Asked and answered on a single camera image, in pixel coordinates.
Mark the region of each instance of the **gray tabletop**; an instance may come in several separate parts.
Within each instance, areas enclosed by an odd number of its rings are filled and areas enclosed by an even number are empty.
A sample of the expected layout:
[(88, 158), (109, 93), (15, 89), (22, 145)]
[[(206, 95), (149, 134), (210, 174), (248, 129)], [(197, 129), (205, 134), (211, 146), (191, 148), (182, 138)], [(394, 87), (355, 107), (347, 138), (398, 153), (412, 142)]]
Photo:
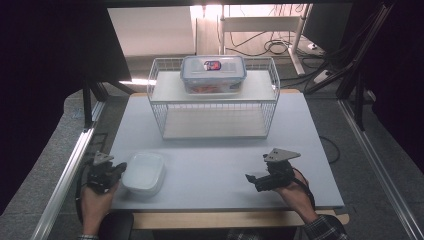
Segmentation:
[(274, 147), (299, 152), (290, 160), (310, 181), (317, 209), (343, 207), (303, 94), (281, 94), (267, 139), (163, 140), (147, 97), (131, 96), (115, 138), (114, 164), (138, 152), (161, 154), (166, 174), (153, 197), (120, 185), (113, 209), (248, 211), (286, 208), (274, 192), (258, 193), (245, 174), (268, 175), (262, 155)]

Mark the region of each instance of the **white bowl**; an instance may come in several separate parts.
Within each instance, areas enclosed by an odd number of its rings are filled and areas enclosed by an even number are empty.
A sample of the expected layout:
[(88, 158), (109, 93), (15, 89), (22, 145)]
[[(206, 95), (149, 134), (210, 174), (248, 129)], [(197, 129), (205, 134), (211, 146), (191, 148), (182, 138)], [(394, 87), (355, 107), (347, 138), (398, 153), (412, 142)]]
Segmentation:
[(165, 160), (154, 153), (137, 153), (127, 164), (122, 184), (131, 192), (153, 196), (159, 192), (165, 175)]

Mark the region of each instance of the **cable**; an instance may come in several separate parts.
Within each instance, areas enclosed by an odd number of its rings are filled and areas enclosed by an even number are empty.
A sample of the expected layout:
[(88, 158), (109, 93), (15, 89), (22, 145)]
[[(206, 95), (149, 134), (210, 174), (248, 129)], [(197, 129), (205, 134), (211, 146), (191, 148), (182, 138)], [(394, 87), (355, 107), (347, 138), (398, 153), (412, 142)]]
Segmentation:
[(335, 158), (334, 160), (328, 161), (328, 163), (329, 163), (329, 164), (333, 164), (333, 163), (335, 163), (335, 162), (339, 161), (339, 159), (340, 159), (340, 149), (339, 149), (339, 147), (337, 146), (337, 144), (335, 144), (333, 141), (331, 141), (330, 139), (328, 139), (328, 138), (326, 138), (326, 137), (319, 136), (319, 138), (320, 138), (320, 139), (322, 139), (322, 140), (325, 140), (325, 141), (329, 142), (331, 145), (333, 145), (333, 147), (334, 147), (334, 148), (336, 149), (336, 151), (337, 151), (337, 156), (336, 156), (336, 158)]

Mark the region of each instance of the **gray floor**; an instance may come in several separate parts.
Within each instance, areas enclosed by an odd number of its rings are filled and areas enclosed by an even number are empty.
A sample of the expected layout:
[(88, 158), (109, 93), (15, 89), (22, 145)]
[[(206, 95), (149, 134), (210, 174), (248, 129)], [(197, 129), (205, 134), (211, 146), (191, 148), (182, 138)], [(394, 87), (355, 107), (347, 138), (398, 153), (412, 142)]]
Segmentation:
[[(308, 42), (305, 39), (302, 41), (304, 43), (301, 47), (304, 48)], [(154, 57), (128, 59), (132, 74), (145, 77), (150, 69), (152, 58)], [(287, 56), (279, 56), (276, 63), (281, 78), (295, 76)], [(311, 72), (314, 69), (305, 67), (305, 70)], [(297, 82), (299, 81), (283, 81), (283, 85)], [(335, 98), (334, 93), (338, 84), (339, 82), (336, 81), (313, 95), (307, 95), (306, 99), (318, 133), (332, 140), (340, 149), (340, 157), (338, 161), (331, 164), (331, 168), (350, 216), (350, 222), (345, 226), (346, 230), (353, 239), (409, 239), (398, 214)], [(300, 84), (293, 88), (303, 91), (304, 86), (305, 84)], [(114, 125), (119, 124), (119, 115), (122, 114), (128, 98), (127, 94), (113, 87), (107, 86), (107, 88), (113, 97), (108, 100), (107, 109), (105, 109), (109, 115), (102, 117), (108, 119), (105, 123), (109, 125), (99, 127), (96, 132), (98, 140), (103, 142), (105, 152), (113, 142), (113, 131), (102, 129), (112, 129)], [(365, 132), (414, 214), (418, 225), (424, 227), (423, 174), (379, 123), (371, 107), (372, 105), (364, 107)], [(65, 113), (50, 142), (5, 213), (0, 217), (0, 236), (4, 239), (30, 239), (71, 156), (83, 128), (81, 92), (69, 96), (65, 101), (64, 109)], [(333, 145), (323, 140), (323, 146), (329, 161), (337, 157), (337, 151)], [(90, 151), (94, 151), (96, 147), (99, 146), (92, 146)], [(56, 223), (52, 226), (49, 239), (73, 239), (80, 231), (81, 226), (73, 205), (74, 186), (69, 192)], [(134, 231), (132, 239), (152, 239), (152, 236), (150, 231)]]

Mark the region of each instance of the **aluminum rail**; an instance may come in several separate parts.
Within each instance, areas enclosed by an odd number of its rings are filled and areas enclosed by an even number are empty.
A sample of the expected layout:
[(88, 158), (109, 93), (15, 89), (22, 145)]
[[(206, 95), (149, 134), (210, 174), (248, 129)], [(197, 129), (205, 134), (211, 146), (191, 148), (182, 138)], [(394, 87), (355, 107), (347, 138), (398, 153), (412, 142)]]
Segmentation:
[(339, 100), (339, 105), (341, 106), (342, 111), (347, 121), (349, 122), (349, 125), (352, 128), (356, 138), (358, 139), (358, 142), (361, 145), (361, 148), (364, 151), (371, 167), (373, 168), (374, 173), (380, 181), (380, 184), (383, 187), (387, 198), (392, 204), (403, 227), (409, 235), (409, 238), (414, 240), (423, 240), (423, 232), (418, 226), (417, 221), (412, 211), (408, 207), (407, 202), (402, 197), (399, 190), (396, 188), (395, 184), (393, 183), (393, 180), (390, 178), (390, 175), (387, 173), (386, 168), (384, 167), (380, 157), (375, 151), (371, 141), (368, 139), (367, 134), (365, 133), (365, 131), (361, 131), (359, 126), (356, 125), (355, 120), (353, 118), (353, 111), (352, 108), (349, 106), (348, 101)]
[(87, 132), (81, 133), (68, 160), (68, 163), (63, 170), (62, 176), (60, 177), (59, 182), (57, 183), (56, 188), (54, 189), (53, 194), (50, 197), (50, 200), (47, 203), (47, 206), (44, 209), (40, 220), (38, 221), (37, 227), (35, 228), (31, 239), (41, 240), (48, 238), (56, 217), (59, 214), (60, 208), (62, 207), (65, 197), (68, 194), (74, 176), (78, 171), (78, 165), (84, 156), (84, 152), (87, 149), (90, 139), (94, 133), (97, 120), (99, 119), (100, 113), (102, 112), (104, 106), (104, 102), (97, 102), (94, 106), (93, 126), (88, 129)]

